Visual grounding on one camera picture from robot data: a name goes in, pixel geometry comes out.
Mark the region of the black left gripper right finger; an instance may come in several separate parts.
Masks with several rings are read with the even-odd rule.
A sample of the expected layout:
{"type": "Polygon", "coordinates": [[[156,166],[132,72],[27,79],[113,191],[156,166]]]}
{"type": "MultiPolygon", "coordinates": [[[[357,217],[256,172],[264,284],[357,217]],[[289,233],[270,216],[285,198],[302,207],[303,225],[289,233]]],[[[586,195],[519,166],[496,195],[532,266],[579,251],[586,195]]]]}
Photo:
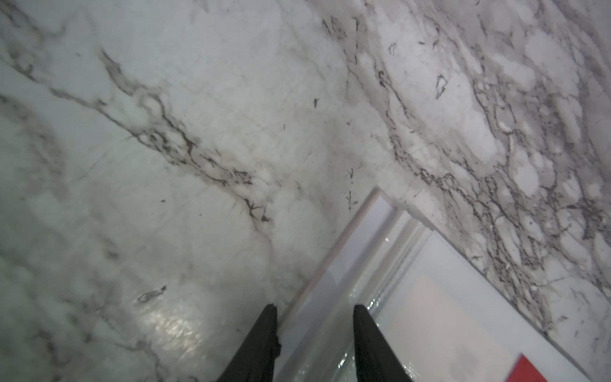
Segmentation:
{"type": "Polygon", "coordinates": [[[353,333],[358,382],[412,382],[363,305],[354,307],[353,333]]]}

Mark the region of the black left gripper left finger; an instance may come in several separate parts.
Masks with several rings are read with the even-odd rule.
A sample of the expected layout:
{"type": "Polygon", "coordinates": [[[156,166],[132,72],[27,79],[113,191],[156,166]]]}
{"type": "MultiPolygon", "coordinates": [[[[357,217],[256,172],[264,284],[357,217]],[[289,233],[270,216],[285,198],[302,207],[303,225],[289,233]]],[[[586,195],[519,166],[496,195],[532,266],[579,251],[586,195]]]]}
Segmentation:
{"type": "Polygon", "coordinates": [[[277,329],[277,307],[268,304],[217,381],[271,382],[281,353],[277,329]]]}

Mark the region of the white photo album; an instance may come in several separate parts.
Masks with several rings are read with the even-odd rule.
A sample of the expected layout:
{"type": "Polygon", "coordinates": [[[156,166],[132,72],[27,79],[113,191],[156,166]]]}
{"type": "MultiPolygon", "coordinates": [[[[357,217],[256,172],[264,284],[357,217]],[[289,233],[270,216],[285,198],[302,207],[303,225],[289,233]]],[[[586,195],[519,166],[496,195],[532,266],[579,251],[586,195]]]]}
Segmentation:
{"type": "Polygon", "coordinates": [[[523,354],[547,381],[586,374],[446,239],[374,189],[286,310],[277,381],[356,380],[365,306],[413,381],[505,381],[523,354]]]}

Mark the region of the small red card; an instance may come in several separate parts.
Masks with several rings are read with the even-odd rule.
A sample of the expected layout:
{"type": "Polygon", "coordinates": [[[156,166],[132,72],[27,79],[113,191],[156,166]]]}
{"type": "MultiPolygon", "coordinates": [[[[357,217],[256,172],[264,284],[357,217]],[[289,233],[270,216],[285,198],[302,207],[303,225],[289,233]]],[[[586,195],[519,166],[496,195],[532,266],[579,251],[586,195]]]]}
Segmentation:
{"type": "Polygon", "coordinates": [[[507,375],[505,382],[547,382],[547,380],[531,361],[521,354],[509,375],[507,375]]]}

